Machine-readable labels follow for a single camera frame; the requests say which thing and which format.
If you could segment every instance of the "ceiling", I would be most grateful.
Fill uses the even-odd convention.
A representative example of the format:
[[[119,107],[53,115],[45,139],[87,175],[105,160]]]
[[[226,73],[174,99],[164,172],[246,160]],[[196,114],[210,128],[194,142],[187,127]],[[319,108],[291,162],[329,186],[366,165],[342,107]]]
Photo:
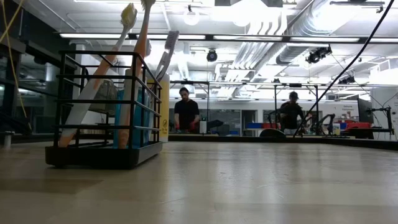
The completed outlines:
[[[25,9],[33,13],[39,19],[42,19],[48,25],[52,26],[59,32],[79,32],[79,33],[121,33],[122,25],[120,24],[120,13],[126,7],[127,1],[115,0],[116,3],[103,3],[101,0],[30,0],[24,3]],[[220,0],[195,0],[192,3],[192,11],[199,13],[199,21],[196,25],[188,25],[184,19],[185,13],[188,11],[188,1],[176,4],[173,1],[170,4],[158,2],[151,9],[149,33],[159,34],[167,33],[169,30],[179,30],[181,34],[260,34],[261,30],[256,30],[258,21],[251,21],[246,26],[237,26],[237,21],[245,21],[247,17],[261,17],[264,24],[277,24],[277,28],[273,33],[270,29],[265,29],[267,32],[261,34],[282,34],[285,32],[286,25],[297,15],[310,1],[296,0],[297,5],[293,7],[284,5],[282,9],[275,11],[274,8],[263,7],[258,3],[260,0],[253,0],[256,2],[252,6],[248,6],[247,2],[251,0],[235,0],[237,2],[232,6],[237,8],[237,11],[229,11],[234,13],[223,14],[228,11],[228,7],[214,6],[215,2]],[[137,21],[131,33],[138,33],[140,31],[144,14],[142,13],[139,2],[134,2],[134,5],[139,11]],[[376,13],[378,7],[347,7],[347,6],[333,6],[334,10],[327,10],[318,15],[313,23],[318,27],[333,27],[329,28],[332,32],[327,33],[330,36],[368,36],[378,22],[382,13]],[[285,16],[286,20],[278,20],[275,15]],[[384,22],[378,29],[377,36],[395,37],[398,34],[398,3],[393,5]],[[85,44],[87,49],[95,50],[109,50],[115,43],[115,40],[85,40],[78,43]],[[123,50],[131,50],[136,43],[135,40],[124,41]],[[164,41],[152,41],[152,52],[146,58],[146,62],[151,68],[155,68],[159,62],[162,52],[164,51]],[[333,56],[326,56],[323,60],[316,64],[309,65],[305,62],[305,57],[308,56],[308,51],[316,49],[316,47],[307,47],[299,56],[295,57],[288,65],[276,65],[273,60],[277,54],[272,54],[274,49],[277,50],[278,44],[269,44],[264,47],[264,52],[260,54],[256,50],[261,47],[258,45],[251,45],[250,50],[246,49],[246,61],[254,60],[257,57],[259,61],[255,63],[253,68],[241,72],[228,72],[231,64],[237,65],[237,58],[239,54],[244,51],[242,42],[207,42],[207,41],[179,41],[175,48],[175,55],[170,63],[168,73],[173,80],[181,80],[188,78],[190,80],[208,80],[208,81],[224,81],[224,82],[266,82],[269,83],[275,78],[279,78],[282,82],[287,83],[328,83],[332,77],[335,77],[342,71],[352,58],[358,53],[362,45],[360,44],[332,44],[331,49]],[[208,49],[215,49],[218,54],[216,62],[207,62],[206,55]],[[354,75],[358,83],[367,83],[372,71],[377,70],[381,62],[385,62],[390,58],[398,57],[398,45],[369,45],[362,54],[361,60],[357,61],[351,67],[350,74]],[[130,63],[130,58],[119,58]],[[188,67],[188,76],[180,73],[179,67],[186,62]],[[170,95],[178,96],[178,88],[176,85]],[[272,93],[269,95],[265,90],[259,86],[256,89],[247,90],[241,87],[230,88],[225,86],[213,86],[211,97],[221,97],[226,94],[228,97],[258,97],[263,95],[265,98],[272,98]],[[363,92],[360,88],[352,88],[345,95],[349,96],[356,92]],[[205,94],[200,88],[196,87],[193,90],[197,95]],[[251,92],[248,95],[241,94],[239,91]]]

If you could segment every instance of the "beige floor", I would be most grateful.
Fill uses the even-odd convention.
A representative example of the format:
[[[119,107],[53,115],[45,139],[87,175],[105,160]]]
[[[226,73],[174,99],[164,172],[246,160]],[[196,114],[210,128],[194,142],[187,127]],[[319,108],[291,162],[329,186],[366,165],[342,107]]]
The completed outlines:
[[[134,170],[54,169],[43,144],[0,151],[0,223],[398,223],[398,152],[164,147]]]

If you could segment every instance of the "person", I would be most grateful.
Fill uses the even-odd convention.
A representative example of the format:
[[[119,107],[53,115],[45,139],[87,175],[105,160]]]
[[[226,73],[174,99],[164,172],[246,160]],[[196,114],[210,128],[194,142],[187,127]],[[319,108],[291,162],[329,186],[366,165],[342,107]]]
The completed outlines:
[[[299,96],[296,92],[289,94],[289,101],[280,106],[281,123],[285,134],[294,134],[297,127],[297,116],[304,119],[301,106],[297,103]]]
[[[189,98],[189,91],[180,89],[181,100],[175,104],[174,120],[177,131],[195,132],[200,121],[198,103]]]

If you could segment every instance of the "black metal rack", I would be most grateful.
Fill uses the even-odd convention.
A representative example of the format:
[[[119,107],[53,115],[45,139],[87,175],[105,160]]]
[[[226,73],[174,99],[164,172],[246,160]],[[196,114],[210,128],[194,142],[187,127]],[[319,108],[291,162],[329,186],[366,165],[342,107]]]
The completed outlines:
[[[142,57],[135,52],[115,52],[115,51],[89,51],[89,50],[67,50],[61,51],[61,71],[58,78],[58,99],[57,110],[55,113],[55,131],[53,135],[53,146],[45,148],[45,159],[46,163],[57,167],[63,167],[66,165],[78,165],[78,166],[92,166],[92,167],[107,167],[107,168],[122,168],[131,169],[134,166],[144,162],[148,158],[158,154],[162,150],[162,143],[159,141],[159,125],[160,125],[160,91],[162,89],[160,83],[156,80],[155,76],[150,72],[148,66]],[[132,76],[124,75],[88,75],[86,68],[98,67],[99,65],[82,65],[75,59],[71,58],[67,54],[73,55],[98,55],[112,68],[130,68],[130,66],[114,65],[107,60],[103,55],[130,55],[132,56]],[[142,63],[142,80],[136,76],[136,62],[137,59]],[[69,60],[76,66],[81,68],[81,75],[69,75],[65,74],[65,62]],[[146,73],[153,79],[153,85],[148,87],[146,85]],[[73,82],[74,78],[80,78],[80,84]],[[68,82],[75,87],[80,88],[80,91],[84,88],[85,79],[123,79],[132,80],[131,85],[131,99],[130,100],[71,100],[63,97],[63,83]],[[135,94],[135,82],[138,82],[141,87],[141,98],[142,103],[134,100]],[[150,94],[155,100],[155,106],[151,108],[145,106],[145,93]],[[129,125],[111,125],[108,123],[109,114],[106,115],[107,122],[101,125],[92,124],[59,124],[61,118],[61,107],[62,105],[70,105],[75,103],[106,103],[106,104],[130,104],[136,105],[141,108],[141,125],[134,125],[134,107],[130,109],[130,123]],[[148,111],[154,115],[154,128],[144,126],[144,112]],[[76,128],[75,144],[71,144],[67,147],[59,147],[58,140],[60,136],[60,128]],[[98,129],[105,130],[106,134],[80,134],[81,129]],[[127,149],[114,149],[111,144],[108,144],[108,140],[111,136],[108,133],[110,129],[128,129],[129,140]],[[133,148],[132,135],[133,130],[140,131],[140,147]],[[144,145],[144,131],[151,131],[153,134],[153,141],[149,142],[148,145]],[[101,142],[85,142],[80,143],[81,139],[103,139]]]

